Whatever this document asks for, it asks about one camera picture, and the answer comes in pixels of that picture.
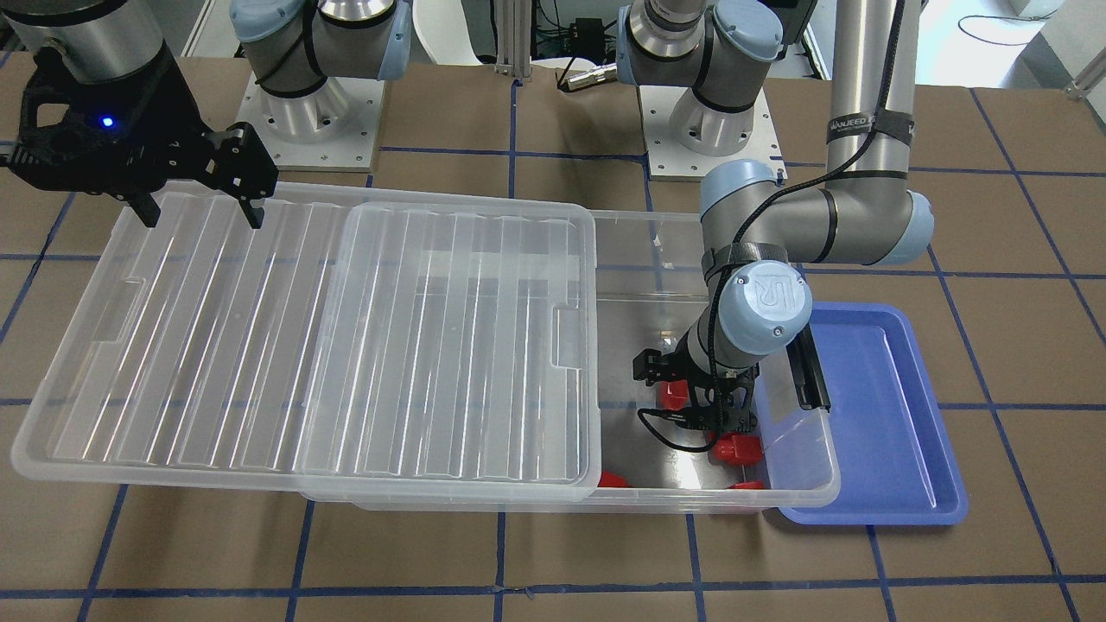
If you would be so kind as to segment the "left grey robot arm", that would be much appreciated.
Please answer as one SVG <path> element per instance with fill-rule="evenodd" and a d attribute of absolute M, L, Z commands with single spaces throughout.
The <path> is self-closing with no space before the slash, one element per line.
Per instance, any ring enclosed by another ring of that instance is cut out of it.
<path fill-rule="evenodd" d="M 830 406 L 799 265 L 904 265 L 935 232 L 930 201 L 908 187 L 916 137 L 921 1 L 841 1 L 835 11 L 824 173 L 779 182 L 759 159 L 720 162 L 700 184 L 702 274 L 709 302 L 672 352 L 632 363 L 649 386 L 684 381 L 689 404 L 643 407 L 658 421 L 719 440 L 757 428 L 762 359 L 785 352 L 803 410 Z M 632 86 L 686 90 L 686 143 L 703 152 L 706 123 L 745 129 L 770 65 L 785 46 L 778 11 L 760 1 L 635 1 L 620 9 L 617 76 Z"/>

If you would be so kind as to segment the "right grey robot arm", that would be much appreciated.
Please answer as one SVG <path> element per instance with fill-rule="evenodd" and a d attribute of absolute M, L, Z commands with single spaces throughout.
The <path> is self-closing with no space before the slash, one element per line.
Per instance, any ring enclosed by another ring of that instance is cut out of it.
<path fill-rule="evenodd" d="M 410 63 L 410 1 L 230 1 L 229 35 L 264 111 L 213 129 L 177 60 L 206 6 L 4 1 L 35 64 L 4 168 L 39 190 L 108 196 L 147 227 L 167 182 L 198 182 L 257 230 L 279 177 L 265 138 L 327 138 L 346 122 L 340 79 L 395 81 Z"/>

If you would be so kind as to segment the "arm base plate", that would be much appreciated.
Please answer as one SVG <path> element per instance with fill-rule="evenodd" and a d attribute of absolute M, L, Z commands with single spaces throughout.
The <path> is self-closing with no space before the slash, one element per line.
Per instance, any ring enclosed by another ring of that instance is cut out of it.
<path fill-rule="evenodd" d="M 707 108 L 690 89 L 676 86 L 641 86 L 639 103 L 653 180 L 699 182 L 738 159 L 762 162 L 779 182 L 789 177 L 764 91 L 739 113 Z"/>
<path fill-rule="evenodd" d="M 371 173 L 387 86 L 328 77 L 315 93 L 278 99 L 250 84 L 237 120 L 253 125 L 281 172 Z"/>

